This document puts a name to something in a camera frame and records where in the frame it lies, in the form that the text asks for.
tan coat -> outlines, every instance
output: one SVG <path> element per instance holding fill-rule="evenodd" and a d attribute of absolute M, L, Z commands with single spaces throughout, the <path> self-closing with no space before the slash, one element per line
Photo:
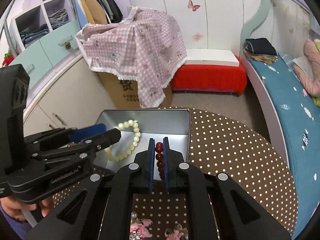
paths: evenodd
<path fill-rule="evenodd" d="M 96 0 L 81 0 L 88 22 L 91 24 L 108 24 L 106 13 Z"/>

mint green drawer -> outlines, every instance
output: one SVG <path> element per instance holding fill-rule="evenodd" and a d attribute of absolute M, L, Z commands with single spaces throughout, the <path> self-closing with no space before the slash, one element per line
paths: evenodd
<path fill-rule="evenodd" d="M 53 66 L 78 48 L 75 35 L 80 31 L 78 21 L 69 22 L 50 32 L 40 39 L 40 43 Z M 66 49 L 64 43 L 70 42 L 71 48 Z"/>
<path fill-rule="evenodd" d="M 40 41 L 36 41 L 21 52 L 9 65 L 21 64 L 30 76 L 31 89 L 52 68 L 47 55 L 44 53 Z"/>

blue bedsheet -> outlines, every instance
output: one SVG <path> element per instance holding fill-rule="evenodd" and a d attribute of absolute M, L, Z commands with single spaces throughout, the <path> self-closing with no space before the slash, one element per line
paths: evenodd
<path fill-rule="evenodd" d="M 248 60 L 265 84 L 284 134 L 299 201 L 294 239 L 320 201 L 320 108 L 306 93 L 290 64 L 280 56 L 271 66 Z"/>

red butterfly decal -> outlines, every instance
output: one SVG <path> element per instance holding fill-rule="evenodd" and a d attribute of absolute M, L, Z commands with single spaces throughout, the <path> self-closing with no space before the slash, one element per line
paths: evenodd
<path fill-rule="evenodd" d="M 189 0 L 188 8 L 189 8 L 189 9 L 192 9 L 192 11 L 195 12 L 197 9 L 200 8 L 200 5 L 193 5 L 192 1 Z"/>

gray floor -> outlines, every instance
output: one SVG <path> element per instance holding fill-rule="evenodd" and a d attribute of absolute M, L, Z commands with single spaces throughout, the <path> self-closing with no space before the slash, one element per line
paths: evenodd
<path fill-rule="evenodd" d="M 198 108 L 222 114 L 247 125 L 270 141 L 266 121 L 250 82 L 241 96 L 226 93 L 174 93 L 172 106 Z"/>

